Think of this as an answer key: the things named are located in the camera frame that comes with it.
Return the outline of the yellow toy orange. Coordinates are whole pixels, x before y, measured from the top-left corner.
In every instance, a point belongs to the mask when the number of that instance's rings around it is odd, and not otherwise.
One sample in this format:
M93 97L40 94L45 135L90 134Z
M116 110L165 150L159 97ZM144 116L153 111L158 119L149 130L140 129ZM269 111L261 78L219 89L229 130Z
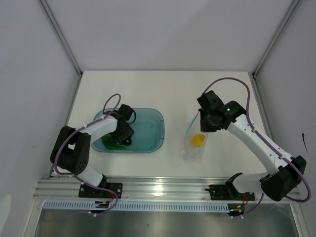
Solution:
M192 137L191 143L194 147L201 147L205 140L205 135L203 134L196 134Z

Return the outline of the clear zip top bag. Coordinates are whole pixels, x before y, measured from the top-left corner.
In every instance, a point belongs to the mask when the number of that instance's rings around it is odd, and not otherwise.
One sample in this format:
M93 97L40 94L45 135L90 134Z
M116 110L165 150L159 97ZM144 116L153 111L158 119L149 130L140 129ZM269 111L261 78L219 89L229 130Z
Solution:
M200 128L200 113L193 117L184 134L181 156L184 160L201 159L204 153L208 133Z

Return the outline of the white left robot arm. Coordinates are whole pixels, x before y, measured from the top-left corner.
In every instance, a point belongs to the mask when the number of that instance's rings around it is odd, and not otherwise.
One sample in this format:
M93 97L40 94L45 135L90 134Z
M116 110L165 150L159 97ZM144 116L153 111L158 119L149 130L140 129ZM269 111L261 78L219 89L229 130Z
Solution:
M128 122L131 117L136 118L134 109L122 104L118 110L106 111L80 128L62 127L50 156L55 172L75 176L90 186L95 197L103 197L107 192L106 177L89 164L91 144L105 137L112 150L131 145L134 135Z

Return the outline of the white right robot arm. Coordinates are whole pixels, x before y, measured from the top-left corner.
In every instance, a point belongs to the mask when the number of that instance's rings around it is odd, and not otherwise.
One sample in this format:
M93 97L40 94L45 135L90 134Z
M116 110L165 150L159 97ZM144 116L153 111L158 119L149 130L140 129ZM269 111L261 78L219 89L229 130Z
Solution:
M293 157L256 129L238 102L224 104L212 90L202 94L197 101L202 132L229 131L248 147L266 169L264 173L237 173L229 178L225 187L229 198L237 199L243 193L254 192L280 201L301 183L306 160L302 156Z

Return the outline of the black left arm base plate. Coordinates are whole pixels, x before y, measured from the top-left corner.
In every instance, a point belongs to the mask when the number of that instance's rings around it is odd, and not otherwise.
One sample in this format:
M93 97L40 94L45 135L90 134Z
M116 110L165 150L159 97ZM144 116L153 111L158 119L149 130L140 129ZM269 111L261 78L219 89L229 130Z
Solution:
M105 189L111 190L118 198L121 198L123 183L107 183ZM87 185L81 185L79 189L79 198L115 198L111 192L95 189Z

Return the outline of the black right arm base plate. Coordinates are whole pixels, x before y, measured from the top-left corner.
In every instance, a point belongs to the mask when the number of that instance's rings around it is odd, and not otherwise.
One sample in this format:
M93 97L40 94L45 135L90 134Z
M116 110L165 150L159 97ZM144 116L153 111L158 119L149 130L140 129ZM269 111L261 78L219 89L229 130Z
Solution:
M235 190L229 191L226 185L209 185L208 188L204 189L210 195L211 200L216 201L254 201L255 195L253 193L238 193Z

